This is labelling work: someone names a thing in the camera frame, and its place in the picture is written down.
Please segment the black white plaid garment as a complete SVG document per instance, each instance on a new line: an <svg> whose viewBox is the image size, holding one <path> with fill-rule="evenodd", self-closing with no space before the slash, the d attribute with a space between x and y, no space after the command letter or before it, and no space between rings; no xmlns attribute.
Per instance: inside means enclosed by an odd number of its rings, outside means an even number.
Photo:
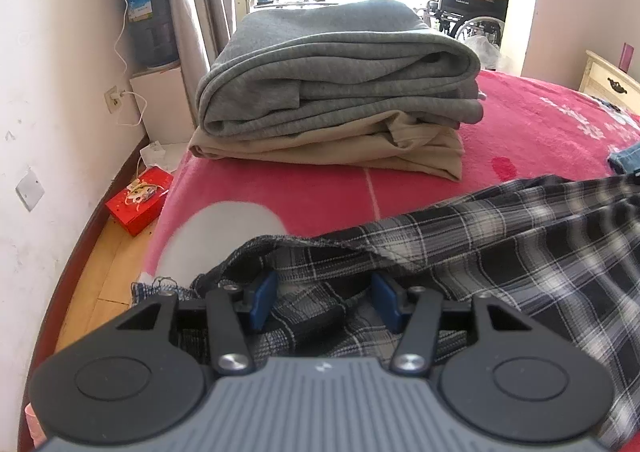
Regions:
<svg viewBox="0 0 640 452"><path fill-rule="evenodd" d="M188 286L157 279L134 302L167 290L203 297L267 269L279 293L250 340L277 356L390 360L397 339L368 292L373 271L466 302L487 292L572 342L608 370L613 405L600 440L611 449L639 429L639 181L518 179L431 207L315 238L264 235Z"/></svg>

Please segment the red gift box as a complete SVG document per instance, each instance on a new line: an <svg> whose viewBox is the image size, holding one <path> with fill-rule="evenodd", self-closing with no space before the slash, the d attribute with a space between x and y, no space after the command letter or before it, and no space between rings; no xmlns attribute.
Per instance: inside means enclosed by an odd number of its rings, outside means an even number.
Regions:
<svg viewBox="0 0 640 452"><path fill-rule="evenodd" d="M106 208L129 235L136 236L160 216L171 183L171 174L151 167L108 200Z"/></svg>

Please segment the folded beige garment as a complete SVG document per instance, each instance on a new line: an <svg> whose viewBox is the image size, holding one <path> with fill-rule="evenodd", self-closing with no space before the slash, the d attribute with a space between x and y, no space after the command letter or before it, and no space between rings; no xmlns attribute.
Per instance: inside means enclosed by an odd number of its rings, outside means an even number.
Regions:
<svg viewBox="0 0 640 452"><path fill-rule="evenodd" d="M198 128L189 143L196 157L299 165L340 165L462 178L462 141L454 128L390 111L341 126L267 139L214 138Z"/></svg>

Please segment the pink floral bed blanket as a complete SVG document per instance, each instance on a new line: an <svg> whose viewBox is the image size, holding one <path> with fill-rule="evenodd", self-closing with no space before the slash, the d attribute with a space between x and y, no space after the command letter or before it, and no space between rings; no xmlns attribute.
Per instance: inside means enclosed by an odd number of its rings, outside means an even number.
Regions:
<svg viewBox="0 0 640 452"><path fill-rule="evenodd" d="M608 154L639 140L639 112L596 92L484 72L484 118L460 134L460 182L420 172L305 166L186 155L138 277L187 287L258 235L316 236L516 178L606 176Z"/></svg>

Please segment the folded grey blanket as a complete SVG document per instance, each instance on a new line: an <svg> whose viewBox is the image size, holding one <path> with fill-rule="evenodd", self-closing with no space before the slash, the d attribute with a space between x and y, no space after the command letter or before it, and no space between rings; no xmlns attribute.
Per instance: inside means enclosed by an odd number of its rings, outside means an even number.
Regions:
<svg viewBox="0 0 640 452"><path fill-rule="evenodd" d="M256 11L198 84L198 124L254 140L400 111L459 128L483 118L478 74L469 47L401 2Z"/></svg>

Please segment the dark blue jeans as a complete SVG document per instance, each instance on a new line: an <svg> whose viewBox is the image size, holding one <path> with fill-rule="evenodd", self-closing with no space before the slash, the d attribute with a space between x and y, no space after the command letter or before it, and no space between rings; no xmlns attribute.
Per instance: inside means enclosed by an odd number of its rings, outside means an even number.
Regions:
<svg viewBox="0 0 640 452"><path fill-rule="evenodd" d="M640 143L612 152L608 156L608 166L617 175L637 175L640 170Z"/></svg>

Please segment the black wheelchair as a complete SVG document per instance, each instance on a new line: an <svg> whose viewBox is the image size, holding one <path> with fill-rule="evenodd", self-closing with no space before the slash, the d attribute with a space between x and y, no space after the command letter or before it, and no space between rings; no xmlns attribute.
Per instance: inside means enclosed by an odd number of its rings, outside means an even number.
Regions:
<svg viewBox="0 0 640 452"><path fill-rule="evenodd" d="M509 0L429 0L425 21L434 19L441 33L460 40L482 35L501 46Z"/></svg>

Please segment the cream dresser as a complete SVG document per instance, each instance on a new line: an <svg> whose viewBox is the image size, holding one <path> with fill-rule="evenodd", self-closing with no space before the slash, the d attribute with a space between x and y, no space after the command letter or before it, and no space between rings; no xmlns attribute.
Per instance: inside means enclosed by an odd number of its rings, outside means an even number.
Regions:
<svg viewBox="0 0 640 452"><path fill-rule="evenodd" d="M578 90L640 114L640 86L632 77L590 50Z"/></svg>

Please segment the dark water dispenser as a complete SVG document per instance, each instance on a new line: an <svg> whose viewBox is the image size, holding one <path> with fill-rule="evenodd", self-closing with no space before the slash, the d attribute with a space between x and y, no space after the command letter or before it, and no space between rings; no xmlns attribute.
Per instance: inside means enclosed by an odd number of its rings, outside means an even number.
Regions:
<svg viewBox="0 0 640 452"><path fill-rule="evenodd" d="M127 30L134 56L146 68L179 60L169 0L126 0Z"/></svg>

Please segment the purple bottle on dresser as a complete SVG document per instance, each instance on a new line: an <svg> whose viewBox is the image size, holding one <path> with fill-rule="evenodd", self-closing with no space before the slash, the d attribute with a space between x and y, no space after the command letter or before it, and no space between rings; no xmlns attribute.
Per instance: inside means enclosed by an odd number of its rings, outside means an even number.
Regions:
<svg viewBox="0 0 640 452"><path fill-rule="evenodd" d="M634 57L634 47L628 42L623 43L622 51L620 52L620 60L618 60L617 67L624 73L628 73L632 58Z"/></svg>

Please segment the wall power outlet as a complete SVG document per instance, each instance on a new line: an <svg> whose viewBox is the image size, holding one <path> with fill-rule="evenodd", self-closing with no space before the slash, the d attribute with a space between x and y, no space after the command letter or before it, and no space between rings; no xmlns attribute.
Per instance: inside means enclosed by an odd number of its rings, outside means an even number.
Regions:
<svg viewBox="0 0 640 452"><path fill-rule="evenodd" d="M122 107L122 92L117 86L113 86L104 92L104 101L108 112L114 114Z"/></svg>

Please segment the wall switch plate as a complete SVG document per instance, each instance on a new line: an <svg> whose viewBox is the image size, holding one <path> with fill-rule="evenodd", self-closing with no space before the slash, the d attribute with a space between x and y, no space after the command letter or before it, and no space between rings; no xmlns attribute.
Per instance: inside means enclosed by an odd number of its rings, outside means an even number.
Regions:
<svg viewBox="0 0 640 452"><path fill-rule="evenodd" d="M32 168L28 168L17 183L15 192L28 212L32 212L43 198L43 186Z"/></svg>

